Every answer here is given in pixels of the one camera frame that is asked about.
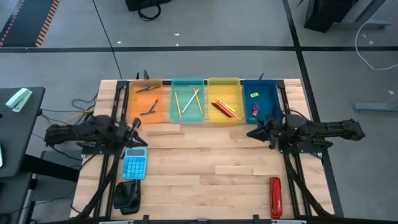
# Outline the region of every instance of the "wooden table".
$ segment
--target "wooden table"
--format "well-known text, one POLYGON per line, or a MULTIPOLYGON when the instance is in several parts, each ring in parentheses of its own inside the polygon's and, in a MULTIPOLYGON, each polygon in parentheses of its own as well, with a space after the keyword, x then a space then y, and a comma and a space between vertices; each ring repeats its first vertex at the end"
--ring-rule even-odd
MULTIPOLYGON (((309 117, 300 80, 284 81, 290 107, 309 117)), ((111 115, 116 82, 101 82, 95 115, 111 115)), ((164 86, 164 107, 163 123, 145 124, 139 129, 140 137, 149 144, 147 173, 141 181, 141 208, 127 216, 113 209, 112 220, 142 220, 143 215, 151 220, 252 219, 253 214, 271 218, 269 178, 275 176, 282 181, 282 218, 294 217, 283 155, 277 149, 270 150, 267 142, 246 137, 256 125, 246 124, 244 119, 216 124, 207 117, 203 123, 171 123, 169 86, 164 86)), ((310 154, 300 156, 308 189, 326 211, 333 213, 321 160, 310 154)), ((102 161, 103 156, 97 155, 80 172, 73 201, 77 210, 82 210, 96 191, 102 161)), ((123 181, 122 167, 120 160, 116 184, 123 181)), ((296 191, 300 213, 304 214, 297 186, 296 191)), ((100 215, 105 213, 107 198, 106 190, 100 215)))

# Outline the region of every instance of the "concrete floor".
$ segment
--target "concrete floor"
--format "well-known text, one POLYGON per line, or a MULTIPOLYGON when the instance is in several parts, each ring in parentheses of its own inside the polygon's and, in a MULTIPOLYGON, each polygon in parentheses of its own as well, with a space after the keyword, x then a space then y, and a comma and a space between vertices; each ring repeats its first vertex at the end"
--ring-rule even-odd
MULTIPOLYGON (((304 29, 307 2, 296 7, 299 1, 289 0, 289 4, 301 46, 354 45, 355 30, 332 28, 321 34, 304 29)), ((357 16, 368 2, 361 0, 347 19, 357 16)), ((0 26, 6 23, 15 3, 0 1, 0 26)), ((152 22, 141 21, 136 13, 128 12, 123 1, 96 0, 96 4, 115 47, 293 46, 280 0, 173 0, 162 6, 162 15, 152 22)), ((388 1, 375 18, 389 19, 393 25, 383 30, 364 30, 359 45, 397 46, 397 10, 398 2, 388 1)), ((61 0, 42 47, 109 47, 92 0, 61 0)), ((394 51, 363 55, 375 67, 398 63, 394 51)), ((398 221, 398 115, 353 110, 355 102, 396 100, 398 68, 372 71, 356 52, 304 52, 303 56, 321 120, 353 118, 367 135, 360 142, 334 139, 330 149, 344 215, 398 221)), ((134 78, 143 69, 151 78, 257 78, 262 72, 264 78, 302 77, 293 51, 117 52, 116 58, 123 78, 134 78)), ((71 100, 91 99, 100 80, 119 78, 109 52, 0 54, 0 68, 0 80, 7 80, 0 82, 0 88, 44 86, 47 91, 42 107, 50 110, 72 109, 71 100)), ((61 120, 71 115, 47 113, 61 120)), ((47 126, 39 119, 34 133, 43 136, 47 126)), ((31 139, 29 154, 39 156, 43 149, 41 139, 31 139)), ((62 149, 77 147, 71 144, 62 149)), ((54 210, 63 206, 57 203, 68 205, 69 201, 37 207, 35 218, 41 222, 66 219, 69 210, 54 210)))

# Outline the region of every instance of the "calculator display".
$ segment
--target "calculator display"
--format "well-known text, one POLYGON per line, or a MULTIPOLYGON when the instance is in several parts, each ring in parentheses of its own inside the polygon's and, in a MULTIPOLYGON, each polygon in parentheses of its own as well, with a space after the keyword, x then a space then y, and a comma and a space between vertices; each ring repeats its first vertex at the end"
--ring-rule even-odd
POLYGON ((128 156, 143 156, 145 155, 144 150, 127 150, 128 156))

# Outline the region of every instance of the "blue bin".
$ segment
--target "blue bin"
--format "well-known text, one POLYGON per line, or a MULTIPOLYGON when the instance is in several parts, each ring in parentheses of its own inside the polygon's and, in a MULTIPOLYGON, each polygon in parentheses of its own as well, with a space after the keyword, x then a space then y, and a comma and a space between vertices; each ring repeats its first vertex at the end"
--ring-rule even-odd
POLYGON ((244 80, 243 98, 247 124, 257 124, 258 118, 266 122, 270 116, 282 121, 282 110, 275 80, 244 80), (259 96, 251 98, 252 93, 258 93, 259 96), (255 103, 260 106, 257 116, 252 115, 255 103))

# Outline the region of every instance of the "blue calculator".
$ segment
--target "blue calculator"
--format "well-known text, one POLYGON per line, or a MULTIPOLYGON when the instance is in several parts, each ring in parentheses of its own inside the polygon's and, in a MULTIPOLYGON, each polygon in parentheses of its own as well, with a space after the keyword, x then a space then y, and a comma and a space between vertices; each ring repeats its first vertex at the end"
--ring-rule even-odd
POLYGON ((126 149, 122 178, 125 180, 142 180, 147 167, 147 149, 134 147, 126 149))

